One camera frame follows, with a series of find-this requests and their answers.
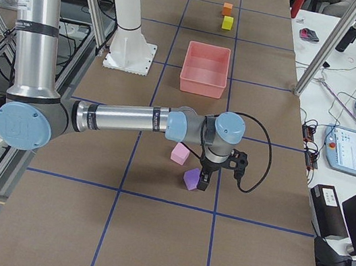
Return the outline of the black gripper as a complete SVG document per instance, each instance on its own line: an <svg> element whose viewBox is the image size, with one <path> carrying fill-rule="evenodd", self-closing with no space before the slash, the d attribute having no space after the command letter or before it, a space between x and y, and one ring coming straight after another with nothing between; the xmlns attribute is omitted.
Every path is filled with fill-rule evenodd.
<svg viewBox="0 0 356 266"><path fill-rule="evenodd" d="M200 164L202 165L202 169L196 188L197 190L205 191L209 185L211 174L220 170L223 165L209 160L206 156L201 158Z"/></svg>

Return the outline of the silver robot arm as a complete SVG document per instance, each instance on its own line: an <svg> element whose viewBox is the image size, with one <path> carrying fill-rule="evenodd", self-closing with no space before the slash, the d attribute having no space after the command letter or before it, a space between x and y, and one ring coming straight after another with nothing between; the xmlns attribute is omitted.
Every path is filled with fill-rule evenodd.
<svg viewBox="0 0 356 266"><path fill-rule="evenodd" d="M18 0L13 85L0 108L0 137L32 150L69 132L125 129L164 133L169 140L198 144L205 190L213 172L228 168L241 180L247 156L236 149L244 120L232 112L200 116L192 108L111 106L66 101L55 87L61 0Z"/></svg>

